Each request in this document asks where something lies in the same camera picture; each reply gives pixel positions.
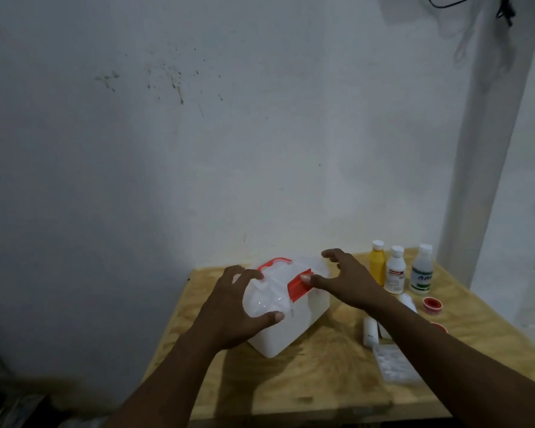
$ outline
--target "wooden table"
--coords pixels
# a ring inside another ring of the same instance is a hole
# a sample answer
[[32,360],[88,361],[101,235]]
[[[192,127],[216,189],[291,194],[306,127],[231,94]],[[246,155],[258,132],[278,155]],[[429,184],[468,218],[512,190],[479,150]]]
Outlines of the wooden table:
[[[416,254],[416,249],[407,249],[408,265]],[[368,254],[355,256],[368,263]],[[191,273],[144,378],[191,326],[222,270]],[[338,273],[335,265],[331,270]],[[421,298],[414,296],[422,316],[535,380],[535,346],[438,265],[431,295],[443,302],[444,310],[437,317],[428,316],[421,310]],[[382,381],[371,350],[361,344],[365,316],[332,297],[330,309],[273,359],[247,343],[219,353],[196,399],[191,426],[337,426],[449,416],[425,384]]]

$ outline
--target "yellow bottle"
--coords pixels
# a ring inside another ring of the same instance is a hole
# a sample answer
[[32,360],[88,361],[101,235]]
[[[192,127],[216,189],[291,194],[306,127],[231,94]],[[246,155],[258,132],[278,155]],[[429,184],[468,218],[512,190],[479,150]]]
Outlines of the yellow bottle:
[[372,251],[369,256],[370,272],[372,277],[381,287],[385,286],[386,257],[385,243],[382,240],[372,241]]

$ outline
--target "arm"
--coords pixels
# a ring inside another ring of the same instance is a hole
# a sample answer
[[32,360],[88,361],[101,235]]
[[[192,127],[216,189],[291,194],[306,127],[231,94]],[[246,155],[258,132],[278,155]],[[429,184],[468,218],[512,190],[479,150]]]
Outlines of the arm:
[[[240,278],[232,284],[234,277]],[[178,338],[163,363],[104,425],[106,428],[185,427],[196,396],[217,352],[235,347],[280,322],[284,314],[268,312],[250,318],[243,292],[257,270],[231,266],[224,270],[192,327]]]
[[323,251],[337,278],[302,277],[364,309],[390,333],[442,404],[468,427],[534,427],[535,382],[443,333],[384,291],[340,249]]

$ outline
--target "white cap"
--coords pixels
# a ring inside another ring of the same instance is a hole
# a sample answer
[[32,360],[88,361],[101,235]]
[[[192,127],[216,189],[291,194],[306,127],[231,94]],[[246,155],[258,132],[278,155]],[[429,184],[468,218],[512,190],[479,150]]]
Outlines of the white cap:
[[385,243],[382,240],[373,240],[372,248],[375,251],[382,251],[385,248]]
[[390,248],[390,254],[397,259],[401,258],[405,253],[405,249],[402,246],[393,246]]
[[418,253],[425,254],[425,255],[431,255],[432,254],[432,245],[426,245],[421,243],[418,246]]

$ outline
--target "white plastic box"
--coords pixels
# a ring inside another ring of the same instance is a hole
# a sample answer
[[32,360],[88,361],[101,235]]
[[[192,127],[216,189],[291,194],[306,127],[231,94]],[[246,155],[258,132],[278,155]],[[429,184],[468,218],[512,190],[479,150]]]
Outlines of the white plastic box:
[[249,343],[265,357],[274,357],[305,332],[328,308],[329,293],[300,280],[302,274],[330,277],[322,258],[278,257],[251,267],[264,279],[251,280],[243,295],[243,309],[250,317],[281,311],[285,318],[259,332]]

